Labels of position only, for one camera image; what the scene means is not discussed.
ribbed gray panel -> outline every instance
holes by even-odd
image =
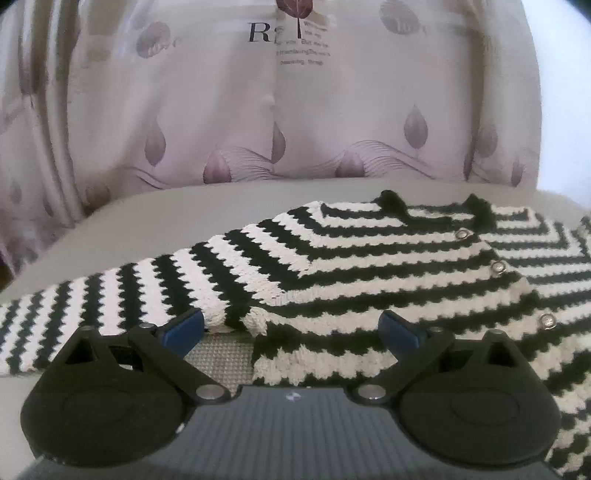
[[[415,447],[388,411],[339,388],[244,387],[196,410],[176,440],[140,462],[109,469],[43,460],[21,480],[552,480],[542,464],[475,472]]]

beige surface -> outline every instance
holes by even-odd
[[[564,197],[480,184],[347,179],[220,184],[143,194],[96,212],[28,267],[2,294],[7,301],[68,278],[173,252],[312,200],[367,201],[392,189],[408,203],[444,205],[470,193],[497,205],[530,205],[576,226],[584,210]],[[0,379],[0,478],[10,480],[33,456],[19,412],[38,375]]]

gray woven fabric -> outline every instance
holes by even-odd
[[[252,342],[248,333],[205,335],[185,360],[235,394],[238,385],[252,383]]]

silver button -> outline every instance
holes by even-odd
[[[366,400],[379,400],[380,398],[384,398],[386,396],[386,391],[380,385],[361,385],[357,389],[357,393],[361,398]]]
[[[502,275],[507,270],[507,266],[499,260],[491,263],[491,270],[495,275]]]
[[[465,228],[460,228],[456,232],[456,238],[458,240],[464,240],[464,239],[468,238],[471,234],[472,234],[472,232],[470,230],[467,230]]]
[[[540,325],[544,330],[551,330],[556,327],[556,317],[551,313],[544,313],[540,316]]]
[[[217,400],[218,398],[222,398],[226,391],[221,385],[214,385],[214,384],[207,384],[201,385],[195,393],[199,398],[204,400]]]

striped cardigan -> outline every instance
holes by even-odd
[[[345,385],[395,363],[376,332],[391,309],[459,338],[506,331],[563,413],[550,465],[591,478],[590,242],[589,219],[570,231],[474,196],[312,202],[0,306],[0,374],[43,369],[81,325],[115,335],[194,306],[210,332],[255,337],[255,383]]]

